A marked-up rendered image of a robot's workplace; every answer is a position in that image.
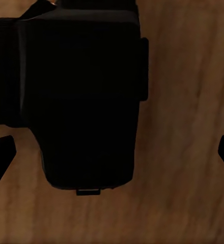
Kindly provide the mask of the digital camera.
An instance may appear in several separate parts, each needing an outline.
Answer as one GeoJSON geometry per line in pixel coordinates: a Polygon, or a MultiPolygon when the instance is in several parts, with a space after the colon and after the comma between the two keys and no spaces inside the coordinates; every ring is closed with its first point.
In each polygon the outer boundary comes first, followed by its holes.
{"type": "Polygon", "coordinates": [[[135,0],[37,0],[0,18],[0,125],[31,130],[52,187],[120,187],[133,177],[148,65],[135,0]]]}

